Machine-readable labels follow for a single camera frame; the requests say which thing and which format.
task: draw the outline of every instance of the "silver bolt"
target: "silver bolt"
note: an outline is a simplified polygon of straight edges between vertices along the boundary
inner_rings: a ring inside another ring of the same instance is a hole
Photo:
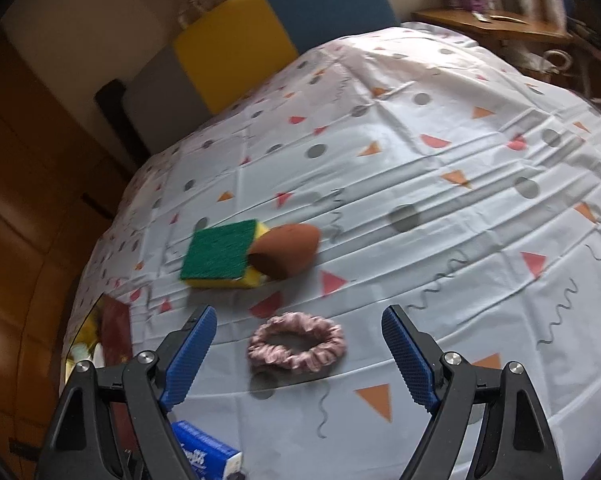
[[[140,354],[138,354],[138,362],[147,365],[149,363],[151,363],[154,359],[155,359],[155,354],[152,351],[149,350],[145,350],[144,352],[141,352]]]
[[[460,354],[457,354],[456,352],[447,352],[445,354],[445,361],[450,364],[450,365],[459,365],[462,362],[462,357],[460,356]]]
[[[87,360],[85,361],[79,361],[76,363],[76,371],[77,372],[87,372],[87,370],[89,369],[89,366],[91,365],[91,363]]]
[[[525,371],[525,367],[516,361],[509,363],[509,371],[514,374],[522,374]]]

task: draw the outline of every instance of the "beauty blender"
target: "beauty blender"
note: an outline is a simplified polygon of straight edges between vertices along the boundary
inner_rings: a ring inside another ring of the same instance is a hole
[[[180,279],[196,288],[253,288],[264,276],[247,262],[247,250],[267,232],[257,220],[245,220],[194,233]]]
[[[307,269],[314,259],[320,230],[310,224],[287,224],[254,240],[247,260],[274,280],[285,280]]]

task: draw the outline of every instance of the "bed sheet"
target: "bed sheet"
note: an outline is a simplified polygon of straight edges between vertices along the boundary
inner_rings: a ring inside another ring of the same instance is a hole
[[[194,230],[249,218],[319,227],[315,265],[253,290],[178,280]],[[471,362],[522,362],[579,479],[601,451],[601,114],[443,28],[332,41],[136,173],[66,347],[102,292],[129,303],[135,352],[216,308],[174,416],[241,449],[250,479],[399,477],[428,416],[381,335],[392,303]],[[254,373],[248,337],[293,310],[340,323],[347,355],[318,376]]]

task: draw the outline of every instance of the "yellow sponge side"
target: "yellow sponge side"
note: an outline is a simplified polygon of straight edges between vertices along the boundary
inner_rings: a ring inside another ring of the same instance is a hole
[[[267,231],[269,231],[269,227],[261,222],[256,222],[254,240],[263,236]],[[185,280],[185,283],[193,288],[256,288],[264,282],[264,279],[265,275],[262,272],[252,266],[247,266],[245,273],[237,280]]]

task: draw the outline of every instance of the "scrunchie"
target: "scrunchie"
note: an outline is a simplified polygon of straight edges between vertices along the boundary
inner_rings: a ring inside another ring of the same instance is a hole
[[[309,336],[319,344],[313,348],[295,354],[284,345],[267,343],[274,334],[295,333]],[[253,365],[277,365],[294,372],[317,372],[320,368],[335,363],[347,349],[343,329],[330,319],[309,316],[304,312],[287,312],[274,316],[260,325],[249,340],[247,356]]]

